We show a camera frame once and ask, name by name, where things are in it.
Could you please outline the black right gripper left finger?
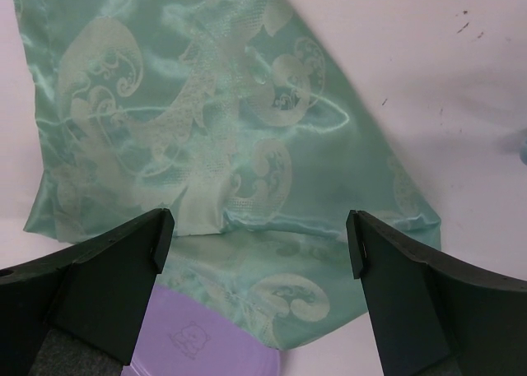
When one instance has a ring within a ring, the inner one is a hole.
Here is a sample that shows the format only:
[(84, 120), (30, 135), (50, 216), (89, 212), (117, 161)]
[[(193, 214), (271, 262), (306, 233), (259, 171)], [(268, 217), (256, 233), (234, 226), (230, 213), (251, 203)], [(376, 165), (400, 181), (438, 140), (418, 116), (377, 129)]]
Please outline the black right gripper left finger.
[(149, 211), (1, 270), (3, 375), (119, 375), (130, 364), (175, 226)]

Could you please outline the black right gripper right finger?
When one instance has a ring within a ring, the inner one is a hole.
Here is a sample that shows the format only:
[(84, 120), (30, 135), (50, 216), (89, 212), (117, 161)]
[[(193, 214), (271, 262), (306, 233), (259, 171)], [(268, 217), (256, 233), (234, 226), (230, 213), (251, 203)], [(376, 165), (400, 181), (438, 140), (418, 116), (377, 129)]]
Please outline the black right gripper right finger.
[(386, 375), (524, 375), (526, 283), (351, 211), (347, 240)]

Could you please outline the teal patterned satin cloth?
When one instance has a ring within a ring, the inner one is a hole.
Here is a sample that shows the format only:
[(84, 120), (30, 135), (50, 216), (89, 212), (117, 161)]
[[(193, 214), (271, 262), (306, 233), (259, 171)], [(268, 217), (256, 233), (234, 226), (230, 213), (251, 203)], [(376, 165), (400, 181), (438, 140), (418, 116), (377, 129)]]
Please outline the teal patterned satin cloth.
[(43, 173), (25, 229), (77, 244), (157, 209), (158, 281), (266, 346), (366, 312), (346, 219), (440, 217), (287, 0), (13, 0)]

